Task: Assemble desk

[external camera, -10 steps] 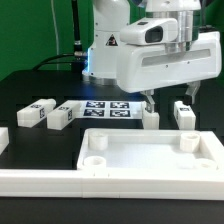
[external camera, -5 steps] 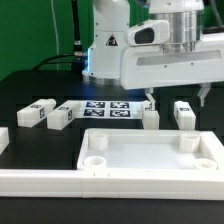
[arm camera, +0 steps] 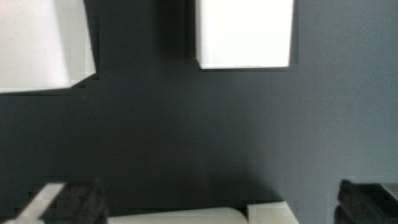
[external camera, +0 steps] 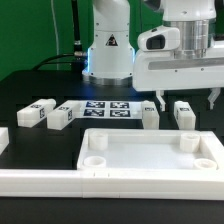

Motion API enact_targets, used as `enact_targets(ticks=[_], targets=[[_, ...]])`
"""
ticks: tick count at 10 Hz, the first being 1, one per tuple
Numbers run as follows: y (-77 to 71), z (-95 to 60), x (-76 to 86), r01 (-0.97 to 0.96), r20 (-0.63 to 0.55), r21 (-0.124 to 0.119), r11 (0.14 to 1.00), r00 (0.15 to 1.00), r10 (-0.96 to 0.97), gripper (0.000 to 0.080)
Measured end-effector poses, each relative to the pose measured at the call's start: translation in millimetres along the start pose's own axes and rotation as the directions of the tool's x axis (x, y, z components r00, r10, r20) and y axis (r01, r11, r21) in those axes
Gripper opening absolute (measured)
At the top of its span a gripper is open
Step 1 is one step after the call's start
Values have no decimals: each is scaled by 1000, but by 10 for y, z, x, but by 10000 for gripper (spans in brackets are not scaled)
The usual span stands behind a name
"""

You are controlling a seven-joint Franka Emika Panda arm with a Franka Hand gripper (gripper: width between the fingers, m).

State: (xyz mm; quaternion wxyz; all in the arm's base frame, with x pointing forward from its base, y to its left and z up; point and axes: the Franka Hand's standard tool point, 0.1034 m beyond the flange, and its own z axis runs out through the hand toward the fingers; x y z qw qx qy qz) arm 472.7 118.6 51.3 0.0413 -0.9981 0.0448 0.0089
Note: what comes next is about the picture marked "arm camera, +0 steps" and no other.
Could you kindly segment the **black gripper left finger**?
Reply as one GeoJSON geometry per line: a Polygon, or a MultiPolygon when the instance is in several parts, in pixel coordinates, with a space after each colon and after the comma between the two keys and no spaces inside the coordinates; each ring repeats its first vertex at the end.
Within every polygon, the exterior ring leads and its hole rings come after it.
{"type": "Polygon", "coordinates": [[[108,224],[105,187],[98,180],[66,184],[39,219],[44,224],[108,224]]]}

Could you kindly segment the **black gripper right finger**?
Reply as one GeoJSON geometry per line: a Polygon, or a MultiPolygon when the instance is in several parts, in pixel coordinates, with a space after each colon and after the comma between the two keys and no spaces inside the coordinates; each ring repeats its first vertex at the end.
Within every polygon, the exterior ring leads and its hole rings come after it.
{"type": "Polygon", "coordinates": [[[334,224],[398,224],[398,183],[341,181],[334,224]]]}

